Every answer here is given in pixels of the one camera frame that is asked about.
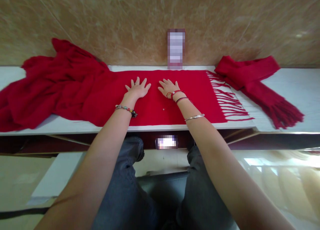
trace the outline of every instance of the marble wall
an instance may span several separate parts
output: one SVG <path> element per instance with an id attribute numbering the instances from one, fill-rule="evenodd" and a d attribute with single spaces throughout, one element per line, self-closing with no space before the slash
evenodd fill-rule
<path id="1" fill-rule="evenodd" d="M 185 28 L 186 65 L 320 66 L 319 0 L 0 0 L 0 19 L 0 65 L 54 56 L 52 37 L 109 65 L 166 65 L 167 29 Z"/>

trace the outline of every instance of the forearm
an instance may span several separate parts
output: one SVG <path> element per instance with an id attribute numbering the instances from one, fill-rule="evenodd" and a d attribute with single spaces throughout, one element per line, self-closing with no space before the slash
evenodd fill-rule
<path id="1" fill-rule="evenodd" d="M 201 114 L 187 99 L 179 101 L 178 107 L 185 119 Z M 188 120 L 186 124 L 212 183 L 241 229 L 294 229 L 238 163 L 222 136 L 205 117 Z"/>
<path id="2" fill-rule="evenodd" d="M 124 97 L 121 105 L 134 108 Z M 109 186 L 131 113 L 116 110 L 95 137 L 69 183 L 36 229 L 90 229 Z"/>

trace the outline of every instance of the flat red scarf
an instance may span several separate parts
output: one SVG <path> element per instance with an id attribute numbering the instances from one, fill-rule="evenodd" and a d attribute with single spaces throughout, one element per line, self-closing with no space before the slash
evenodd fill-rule
<path id="1" fill-rule="evenodd" d="M 222 75 L 226 83 L 241 90 L 272 119 L 276 129 L 293 127 L 303 121 L 302 114 L 285 98 L 268 88 L 260 81 L 272 76 L 280 69 L 272 56 L 253 61 L 234 61 L 223 56 L 216 73 Z"/>
<path id="2" fill-rule="evenodd" d="M 140 77 L 152 86 L 138 100 L 138 117 L 131 126 L 185 124 L 172 100 L 157 89 L 159 80 L 178 81 L 189 99 L 211 123 L 225 123 L 226 116 L 248 116 L 231 93 L 214 89 L 222 83 L 209 71 L 157 70 L 111 72 L 96 57 L 65 40 L 53 39 L 55 57 L 37 56 L 26 60 L 26 78 L 13 82 L 0 92 L 0 132 L 34 129 L 50 114 L 69 120 L 84 120 L 102 127 L 127 91 L 125 84 Z M 226 114 L 219 102 L 229 101 Z"/>

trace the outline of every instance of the beaded bracelet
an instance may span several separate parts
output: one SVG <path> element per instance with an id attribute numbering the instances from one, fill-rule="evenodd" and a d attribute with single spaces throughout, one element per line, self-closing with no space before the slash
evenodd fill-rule
<path id="1" fill-rule="evenodd" d="M 126 107 L 126 106 L 122 106 L 122 105 L 116 105 L 115 110 L 121 109 L 121 108 L 129 111 L 129 112 L 131 113 L 131 115 L 132 115 L 133 118 L 136 118 L 137 115 L 138 115 L 138 113 L 136 113 L 136 112 L 134 111 L 134 109 L 130 109 L 130 108 L 128 108 L 128 107 Z"/>

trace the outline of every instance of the leg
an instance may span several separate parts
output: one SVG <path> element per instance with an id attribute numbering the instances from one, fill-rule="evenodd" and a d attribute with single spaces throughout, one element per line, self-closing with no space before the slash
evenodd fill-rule
<path id="1" fill-rule="evenodd" d="M 156 229 L 155 202 L 141 189 L 132 166 L 143 156 L 140 138 L 124 140 L 92 229 Z"/>
<path id="2" fill-rule="evenodd" d="M 185 197 L 177 212 L 183 229 L 236 229 L 227 207 L 213 186 L 197 146 L 188 153 L 190 167 Z"/>

